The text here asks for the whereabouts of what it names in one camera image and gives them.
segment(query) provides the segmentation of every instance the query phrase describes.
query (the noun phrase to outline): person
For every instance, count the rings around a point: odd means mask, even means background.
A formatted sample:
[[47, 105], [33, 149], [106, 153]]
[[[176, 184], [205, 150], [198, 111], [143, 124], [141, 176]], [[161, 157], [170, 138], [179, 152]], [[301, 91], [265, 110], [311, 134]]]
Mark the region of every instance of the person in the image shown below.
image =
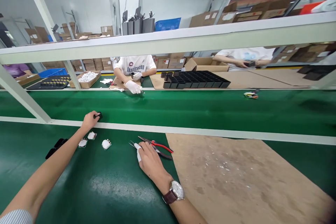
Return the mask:
[[[125, 86], [134, 94], [141, 93], [141, 86], [134, 81], [141, 77], [156, 74], [156, 65], [152, 55], [126, 56], [111, 58], [114, 75], [125, 83]], [[129, 80], [126, 75], [133, 75], [133, 80]]]
[[[0, 224], [35, 222], [43, 201], [67, 167], [79, 142], [96, 125], [99, 117], [94, 119], [94, 115], [97, 116], [98, 113], [96, 111], [88, 113], [77, 132], [34, 172], [0, 215]], [[165, 170], [152, 146], [147, 142], [141, 142], [139, 145], [140, 168], [154, 182], [163, 197], [172, 196], [171, 184], [177, 182], [173, 181], [172, 176]], [[169, 197], [167, 201], [170, 201], [169, 206], [180, 224], [206, 223], [188, 199], [172, 200]]]
[[12, 64], [3, 66], [6, 71], [13, 76], [13, 78], [21, 77], [23, 75], [30, 75], [32, 72], [26, 64]]
[[[275, 48], [266, 49], [264, 47], [221, 50], [213, 60], [227, 63], [229, 71], [253, 70], [256, 67], [268, 65], [273, 58], [274, 50]], [[251, 61], [255, 61], [255, 66], [245, 65]]]

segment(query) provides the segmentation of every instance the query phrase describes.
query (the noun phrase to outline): blue crate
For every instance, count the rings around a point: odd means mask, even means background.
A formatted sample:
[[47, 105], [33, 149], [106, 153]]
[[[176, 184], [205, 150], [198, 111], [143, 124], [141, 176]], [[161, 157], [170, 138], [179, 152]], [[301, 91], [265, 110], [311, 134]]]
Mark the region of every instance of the blue crate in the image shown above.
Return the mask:
[[56, 75], [68, 75], [68, 74], [65, 68], [52, 68], [39, 73], [39, 76], [41, 78], [48, 78], [50, 76], [56, 76]]
[[155, 31], [176, 30], [179, 28], [181, 18], [160, 20], [155, 23]]

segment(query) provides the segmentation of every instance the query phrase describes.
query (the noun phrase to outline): forearm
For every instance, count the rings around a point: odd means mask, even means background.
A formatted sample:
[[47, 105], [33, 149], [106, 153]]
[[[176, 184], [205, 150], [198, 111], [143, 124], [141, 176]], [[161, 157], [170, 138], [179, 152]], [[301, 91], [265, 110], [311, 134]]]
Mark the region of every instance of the forearm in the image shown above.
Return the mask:
[[129, 79], [122, 73], [120, 68], [114, 68], [113, 73], [122, 82], [126, 83], [129, 81]]
[[[155, 185], [161, 191], [162, 195], [169, 192], [170, 182], [173, 180], [172, 176], [168, 173], [161, 178], [154, 179]], [[175, 201], [169, 205], [173, 211], [179, 224], [206, 224], [206, 220], [198, 212], [198, 210], [191, 204], [191, 202], [185, 198], [184, 200]]]
[[256, 67], [261, 67], [261, 66], [268, 65], [269, 63], [271, 63], [270, 60], [262, 59], [262, 60], [256, 61], [255, 65], [256, 65]]
[[219, 55], [219, 54], [216, 54], [215, 56], [214, 56], [214, 59], [213, 59], [214, 61], [219, 61], [219, 62], [224, 62], [224, 63], [236, 63], [237, 62], [237, 60], [236, 59], [233, 59], [233, 58], [228, 58], [228, 57], [226, 57], [226, 56], [224, 56], [224, 55]]
[[156, 74], [156, 68], [151, 68], [146, 72], [142, 72], [143, 77], [150, 76], [150, 75], [153, 75], [153, 74]]
[[41, 204], [67, 167], [79, 142], [87, 132], [88, 130], [79, 128], [61, 148], [46, 160], [24, 184], [2, 215], [16, 209], [25, 209], [36, 219]]

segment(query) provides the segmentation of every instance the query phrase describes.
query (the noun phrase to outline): white glove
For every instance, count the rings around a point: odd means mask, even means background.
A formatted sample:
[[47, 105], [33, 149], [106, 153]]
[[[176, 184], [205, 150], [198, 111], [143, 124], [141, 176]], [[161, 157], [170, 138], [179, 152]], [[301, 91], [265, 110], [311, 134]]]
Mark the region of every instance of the white glove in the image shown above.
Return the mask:
[[142, 77], [142, 73], [137, 72], [136, 74], [133, 75], [133, 80], [139, 80]]
[[134, 94], [134, 93], [141, 93], [142, 87], [136, 84], [135, 82], [129, 80], [125, 86]]

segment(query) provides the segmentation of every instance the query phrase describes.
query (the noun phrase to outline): red-handled pliers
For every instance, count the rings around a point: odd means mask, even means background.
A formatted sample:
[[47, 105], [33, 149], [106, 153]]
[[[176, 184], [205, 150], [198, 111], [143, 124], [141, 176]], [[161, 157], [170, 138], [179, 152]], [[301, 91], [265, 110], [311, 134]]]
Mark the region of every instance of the red-handled pliers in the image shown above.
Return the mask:
[[158, 143], [158, 142], [156, 142], [156, 141], [154, 141], [154, 140], [148, 140], [147, 138], [143, 138], [143, 137], [141, 137], [141, 136], [138, 136], [142, 141], [144, 141], [144, 142], [148, 142], [150, 145], [152, 145], [153, 146], [153, 148], [154, 148], [154, 150], [158, 153], [158, 155], [159, 156], [161, 156], [161, 157], [163, 157], [163, 158], [165, 158], [165, 159], [168, 159], [168, 160], [173, 160], [173, 158], [171, 157], [171, 156], [168, 156], [168, 155], [166, 155], [166, 154], [163, 154], [161, 151], [159, 151], [158, 149], [157, 149], [157, 147], [156, 146], [160, 146], [160, 147], [162, 147], [162, 148], [164, 148], [164, 149], [166, 149], [167, 151], [169, 151], [170, 153], [174, 153], [174, 151], [172, 150], [172, 149], [170, 149], [168, 146], [166, 146], [166, 145], [164, 145], [164, 144], [162, 144], [162, 143]]

